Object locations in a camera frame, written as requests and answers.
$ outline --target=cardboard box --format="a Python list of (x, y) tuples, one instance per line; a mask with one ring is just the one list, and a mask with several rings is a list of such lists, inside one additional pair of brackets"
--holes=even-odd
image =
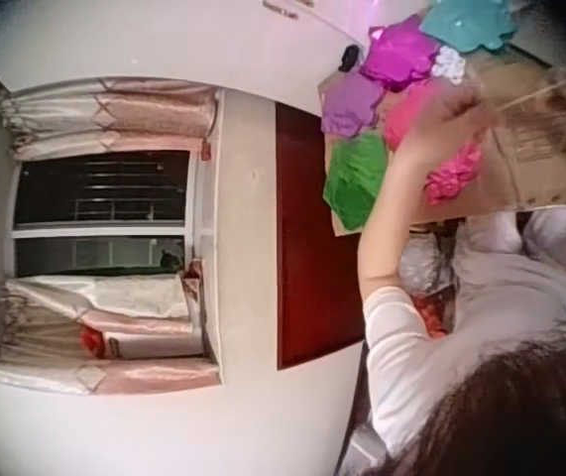
[[(531, 94), (546, 84), (547, 69), (515, 50), (499, 55), (475, 53), (468, 57), (468, 76), (481, 84), (495, 106)], [(403, 93), (388, 93), (378, 108), (376, 128), (384, 131), (384, 113)], [(455, 199), (438, 205), (422, 201), (413, 224), (443, 221), (501, 210), (531, 210), (566, 204), (566, 111), (545, 106), (535, 98), (502, 111), (504, 123), (483, 142), (481, 173)], [(333, 145), (325, 137), (328, 171)], [(344, 228), (333, 214), (336, 236), (359, 232)]]

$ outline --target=magenta paper flower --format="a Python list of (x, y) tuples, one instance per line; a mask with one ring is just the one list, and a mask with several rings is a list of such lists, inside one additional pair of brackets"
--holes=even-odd
[(419, 31), (421, 19), (412, 15), (401, 23), (369, 31), (371, 47), (361, 73), (392, 91), (427, 78), (439, 44)]
[[(413, 84), (406, 98), (387, 112), (384, 137), (392, 151), (399, 147), (421, 108), (439, 93), (439, 84), (438, 80)], [(432, 171), (424, 187), (427, 202), (436, 205), (456, 197), (477, 175), (481, 156), (479, 144), (469, 142), (459, 149), (451, 161)]]

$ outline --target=purple paper flower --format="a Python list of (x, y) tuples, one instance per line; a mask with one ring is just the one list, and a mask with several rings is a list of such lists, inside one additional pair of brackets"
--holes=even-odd
[(401, 23), (369, 32), (371, 47), (361, 73), (399, 91), (430, 75), (439, 44), (419, 31), (421, 19), (412, 15)]

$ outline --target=woman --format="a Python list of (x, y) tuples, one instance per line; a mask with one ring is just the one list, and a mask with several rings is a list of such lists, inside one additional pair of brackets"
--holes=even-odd
[(360, 240), (373, 474), (566, 474), (566, 206), (470, 217), (457, 234), (455, 328), (427, 337), (398, 267), (427, 174), (496, 114), (469, 87), (431, 101), (402, 141)]

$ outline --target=red door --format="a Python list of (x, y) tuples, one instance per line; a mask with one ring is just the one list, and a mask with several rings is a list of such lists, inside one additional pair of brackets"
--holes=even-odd
[(277, 104), (279, 369), (364, 338), (358, 236), (336, 238), (324, 186), (320, 119)]

